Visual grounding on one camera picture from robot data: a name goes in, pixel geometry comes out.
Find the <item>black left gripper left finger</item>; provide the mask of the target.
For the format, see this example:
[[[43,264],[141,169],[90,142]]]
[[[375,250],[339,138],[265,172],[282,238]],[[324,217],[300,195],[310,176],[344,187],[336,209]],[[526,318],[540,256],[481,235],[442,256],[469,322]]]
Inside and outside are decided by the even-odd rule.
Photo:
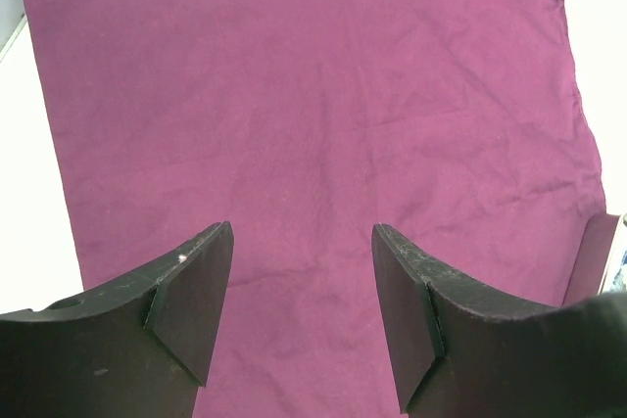
[[[228,222],[100,286],[1,317],[5,417],[189,417],[232,262]]]

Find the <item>steel instrument tray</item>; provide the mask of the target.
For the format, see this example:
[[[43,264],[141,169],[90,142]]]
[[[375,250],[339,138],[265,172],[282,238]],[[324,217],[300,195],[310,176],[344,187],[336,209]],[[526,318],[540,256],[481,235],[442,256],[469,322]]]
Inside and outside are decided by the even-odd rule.
[[[609,292],[625,254],[626,215],[592,216],[585,227],[562,305]]]

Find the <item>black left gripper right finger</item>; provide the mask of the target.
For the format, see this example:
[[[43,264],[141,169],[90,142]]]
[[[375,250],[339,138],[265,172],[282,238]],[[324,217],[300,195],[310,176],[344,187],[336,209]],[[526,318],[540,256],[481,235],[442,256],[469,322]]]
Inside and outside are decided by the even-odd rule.
[[[486,285],[377,224],[372,257],[411,417],[622,417],[626,297],[553,307]]]

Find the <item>blue-white gauze packet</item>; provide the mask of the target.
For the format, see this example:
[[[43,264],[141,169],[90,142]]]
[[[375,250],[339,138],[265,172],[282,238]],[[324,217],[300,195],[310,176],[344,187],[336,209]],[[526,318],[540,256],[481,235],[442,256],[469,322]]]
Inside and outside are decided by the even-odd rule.
[[[623,255],[620,265],[615,269],[612,274],[606,289],[609,292],[625,292],[626,287],[626,255]]]

